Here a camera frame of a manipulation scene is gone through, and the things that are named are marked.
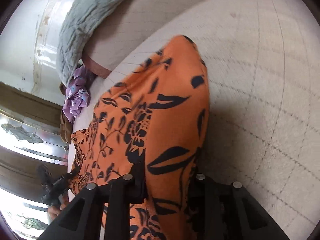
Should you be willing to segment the person's left hand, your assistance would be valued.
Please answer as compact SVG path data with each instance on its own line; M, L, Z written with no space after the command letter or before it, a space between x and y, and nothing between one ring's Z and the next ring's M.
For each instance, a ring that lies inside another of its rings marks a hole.
M50 206L48 208L48 215L50 217L50 220L54 220L68 204L69 199L67 195L63 195L62 204L60 205L60 207Z

